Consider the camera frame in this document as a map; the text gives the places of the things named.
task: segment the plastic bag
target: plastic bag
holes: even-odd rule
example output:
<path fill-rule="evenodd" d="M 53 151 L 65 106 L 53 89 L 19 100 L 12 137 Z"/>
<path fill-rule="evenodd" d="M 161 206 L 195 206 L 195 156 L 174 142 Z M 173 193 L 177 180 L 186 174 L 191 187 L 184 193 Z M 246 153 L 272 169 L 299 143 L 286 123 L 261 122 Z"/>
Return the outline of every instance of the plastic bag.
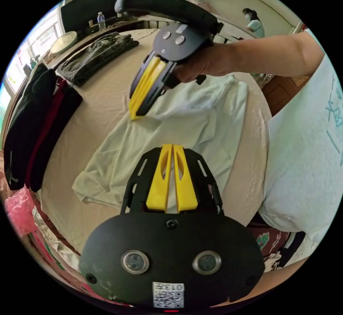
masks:
<path fill-rule="evenodd" d="M 30 192 L 26 187 L 23 187 L 5 201 L 7 216 L 20 237 L 37 230 L 32 215 L 34 207 Z"/>

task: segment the television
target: television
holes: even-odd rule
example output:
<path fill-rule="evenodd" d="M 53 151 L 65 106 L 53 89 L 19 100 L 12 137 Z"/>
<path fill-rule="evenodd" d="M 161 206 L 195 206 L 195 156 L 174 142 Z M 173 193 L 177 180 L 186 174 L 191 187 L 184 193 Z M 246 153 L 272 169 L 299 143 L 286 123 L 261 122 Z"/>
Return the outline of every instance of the television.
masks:
<path fill-rule="evenodd" d="M 117 0 L 72 0 L 61 7 L 61 18 L 65 32 L 83 31 L 89 27 L 89 21 L 97 22 L 98 12 L 105 19 L 117 16 L 114 5 Z"/>

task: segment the beige bed sheet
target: beige bed sheet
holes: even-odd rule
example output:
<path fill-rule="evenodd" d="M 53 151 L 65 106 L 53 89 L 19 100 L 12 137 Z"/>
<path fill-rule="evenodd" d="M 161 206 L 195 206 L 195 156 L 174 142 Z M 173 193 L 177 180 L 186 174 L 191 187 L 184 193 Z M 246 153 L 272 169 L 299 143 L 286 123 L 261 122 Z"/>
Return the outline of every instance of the beige bed sheet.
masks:
<path fill-rule="evenodd" d="M 150 52 L 157 30 L 125 33 L 132 34 L 140 45 L 107 64 L 81 88 L 75 87 L 83 103 L 61 134 L 38 192 L 42 211 L 79 252 L 91 232 L 119 211 L 110 206 L 80 202 L 71 186 L 127 112 L 131 81 Z M 235 76 L 248 84 L 249 93 L 240 144 L 222 198 L 225 214 L 247 225 L 263 200 L 267 162 L 265 124 L 271 114 L 254 79 L 248 74 Z"/>

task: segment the white t-shirt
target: white t-shirt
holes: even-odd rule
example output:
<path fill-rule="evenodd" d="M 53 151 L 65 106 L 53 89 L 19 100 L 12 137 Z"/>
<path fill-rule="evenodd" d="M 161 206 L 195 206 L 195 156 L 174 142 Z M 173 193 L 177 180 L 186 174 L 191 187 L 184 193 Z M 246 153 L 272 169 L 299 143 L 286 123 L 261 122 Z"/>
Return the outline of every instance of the white t-shirt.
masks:
<path fill-rule="evenodd" d="M 306 86 L 269 121 L 269 135 L 259 213 L 272 227 L 304 231 L 320 242 L 343 194 L 343 92 L 327 55 Z"/>
<path fill-rule="evenodd" d="M 257 35 L 259 38 L 264 38 L 264 28 L 259 20 L 252 20 L 248 24 L 248 27 L 250 27 L 253 30 L 253 33 Z"/>

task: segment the water bottle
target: water bottle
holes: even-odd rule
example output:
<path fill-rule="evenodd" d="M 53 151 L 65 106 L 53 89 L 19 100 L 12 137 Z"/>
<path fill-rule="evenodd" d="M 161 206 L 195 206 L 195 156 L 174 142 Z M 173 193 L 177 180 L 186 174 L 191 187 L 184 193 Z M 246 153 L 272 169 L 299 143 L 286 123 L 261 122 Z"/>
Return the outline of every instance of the water bottle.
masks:
<path fill-rule="evenodd" d="M 101 11 L 98 13 L 98 24 L 99 24 L 99 30 L 106 28 L 105 16 Z"/>

